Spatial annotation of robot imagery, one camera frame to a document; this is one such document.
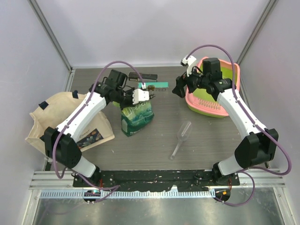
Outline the green cat litter bag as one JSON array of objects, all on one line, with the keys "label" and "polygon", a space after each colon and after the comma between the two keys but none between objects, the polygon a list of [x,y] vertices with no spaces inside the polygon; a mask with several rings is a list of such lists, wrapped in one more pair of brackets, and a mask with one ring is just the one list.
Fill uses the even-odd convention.
[{"label": "green cat litter bag", "polygon": [[148,125],[154,118],[150,101],[141,102],[133,107],[121,110],[121,130],[127,136],[132,136]]}]

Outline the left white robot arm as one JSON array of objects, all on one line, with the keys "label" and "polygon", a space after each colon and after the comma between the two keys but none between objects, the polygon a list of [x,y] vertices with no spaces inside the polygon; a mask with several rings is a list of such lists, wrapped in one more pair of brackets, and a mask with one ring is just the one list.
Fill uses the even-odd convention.
[{"label": "left white robot arm", "polygon": [[89,187],[99,183],[101,171],[82,155],[77,145],[82,131],[110,102],[119,103],[120,108],[124,109],[148,103],[154,97],[146,85],[124,90],[127,79],[125,73],[112,69],[107,77],[90,87],[85,99],[67,119],[56,128],[48,127],[41,137],[46,156],[84,176],[83,181]]}]

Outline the clear plastic scoop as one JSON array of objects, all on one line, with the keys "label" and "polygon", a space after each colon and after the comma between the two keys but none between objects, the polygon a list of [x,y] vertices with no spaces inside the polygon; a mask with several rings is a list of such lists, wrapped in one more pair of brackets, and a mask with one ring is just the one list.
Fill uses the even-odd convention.
[{"label": "clear plastic scoop", "polygon": [[170,155],[170,160],[175,159],[175,156],[176,156],[177,152],[179,151],[182,143],[188,139],[191,131],[192,131],[192,123],[190,121],[183,122],[183,124],[181,125],[181,127],[177,133],[177,144],[176,144],[176,147],[175,147],[173,153]]}]

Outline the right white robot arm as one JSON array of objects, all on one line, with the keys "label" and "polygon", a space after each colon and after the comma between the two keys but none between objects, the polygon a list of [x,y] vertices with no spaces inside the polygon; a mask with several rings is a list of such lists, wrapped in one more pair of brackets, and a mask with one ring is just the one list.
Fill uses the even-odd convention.
[{"label": "right white robot arm", "polygon": [[223,185],[237,171],[271,161],[276,152],[278,132],[268,129],[250,111],[241,99],[232,79],[224,78],[218,58],[205,58],[202,68],[194,56],[181,60],[186,72],[176,78],[173,93],[183,98],[188,91],[205,89],[228,113],[236,125],[241,143],[229,158],[217,162],[212,168],[212,181]]}]

